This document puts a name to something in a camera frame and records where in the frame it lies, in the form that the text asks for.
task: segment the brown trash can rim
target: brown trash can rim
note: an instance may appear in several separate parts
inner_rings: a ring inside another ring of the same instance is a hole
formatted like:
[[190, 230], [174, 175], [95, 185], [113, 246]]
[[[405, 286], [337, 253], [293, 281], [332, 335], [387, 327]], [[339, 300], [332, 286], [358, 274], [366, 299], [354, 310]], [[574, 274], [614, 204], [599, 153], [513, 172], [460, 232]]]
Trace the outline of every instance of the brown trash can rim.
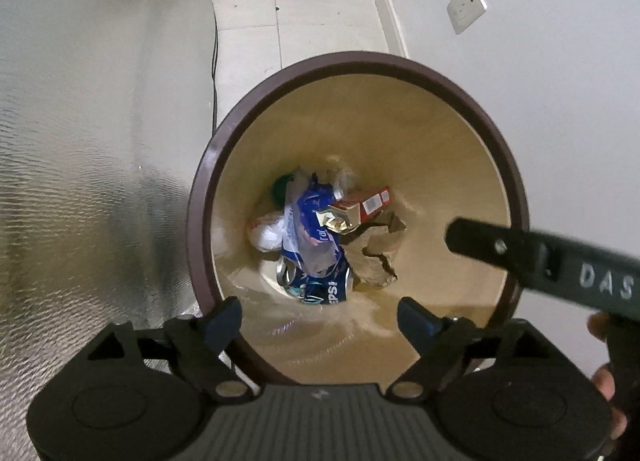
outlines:
[[[211, 216], [220, 175], [244, 131], [271, 104], [291, 91], [329, 76], [370, 74], [397, 78], [425, 89], [450, 105], [476, 131], [494, 160], [504, 184], [511, 226], [529, 228], [529, 209], [516, 162], [502, 134], [487, 113], [465, 91], [438, 72], [399, 56], [364, 51], [331, 53], [303, 60], [255, 86], [231, 109], [215, 131], [200, 160], [191, 187], [187, 215], [187, 248], [191, 283], [203, 314], [222, 301], [211, 250]], [[489, 326], [510, 318], [522, 288], [507, 275]], [[256, 383], [294, 383], [265, 361], [242, 336], [226, 352]]]

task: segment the baseboard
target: baseboard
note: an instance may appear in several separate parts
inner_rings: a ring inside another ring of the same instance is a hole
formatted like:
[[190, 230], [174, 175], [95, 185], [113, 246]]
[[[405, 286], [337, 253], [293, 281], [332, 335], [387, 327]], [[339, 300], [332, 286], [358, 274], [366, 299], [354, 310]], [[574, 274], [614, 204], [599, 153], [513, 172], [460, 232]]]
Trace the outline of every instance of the baseboard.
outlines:
[[404, 43], [404, 36], [402, 30], [398, 24], [398, 18], [396, 17], [396, 10], [391, 0], [375, 0], [376, 8], [378, 8], [378, 14], [380, 15], [380, 22], [382, 22], [382, 31], [385, 33], [386, 45], [389, 47], [389, 52], [393, 55], [403, 56], [407, 58], [406, 44]]

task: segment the brown paper bag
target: brown paper bag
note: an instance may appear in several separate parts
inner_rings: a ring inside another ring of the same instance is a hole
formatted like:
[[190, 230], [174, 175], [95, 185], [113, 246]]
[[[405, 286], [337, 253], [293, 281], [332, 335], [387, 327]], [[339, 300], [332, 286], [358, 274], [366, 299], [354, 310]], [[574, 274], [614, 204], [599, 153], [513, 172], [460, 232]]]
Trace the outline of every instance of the brown paper bag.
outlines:
[[347, 262], [361, 282], [354, 284], [354, 290], [379, 289], [398, 278], [394, 262], [405, 230], [402, 219], [389, 210], [351, 234], [340, 236]]

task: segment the black handle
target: black handle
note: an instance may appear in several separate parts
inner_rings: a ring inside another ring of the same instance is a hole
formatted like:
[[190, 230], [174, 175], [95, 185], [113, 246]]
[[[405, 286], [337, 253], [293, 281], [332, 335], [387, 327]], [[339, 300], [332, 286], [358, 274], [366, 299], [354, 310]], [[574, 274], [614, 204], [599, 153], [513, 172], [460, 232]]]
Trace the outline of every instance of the black handle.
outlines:
[[449, 225], [445, 242], [454, 253], [506, 269], [523, 287], [640, 321], [638, 259], [557, 235], [463, 218]]
[[609, 369], [616, 384], [612, 404], [626, 414], [625, 433], [607, 461], [640, 459], [640, 324], [612, 316], [607, 327]]

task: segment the white plastic bag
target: white plastic bag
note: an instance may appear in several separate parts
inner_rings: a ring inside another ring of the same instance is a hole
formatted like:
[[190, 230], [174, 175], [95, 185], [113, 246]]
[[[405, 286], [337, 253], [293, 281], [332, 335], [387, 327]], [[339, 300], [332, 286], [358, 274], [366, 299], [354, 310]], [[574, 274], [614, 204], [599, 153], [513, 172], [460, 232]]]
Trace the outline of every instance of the white plastic bag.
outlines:
[[284, 230], [284, 212], [278, 211], [255, 219], [249, 224], [247, 234], [256, 250], [277, 251], [282, 248]]
[[336, 201], [343, 199], [345, 195], [353, 190], [355, 179], [356, 175], [350, 168], [341, 168], [335, 173], [331, 184], [334, 187], [334, 196]]

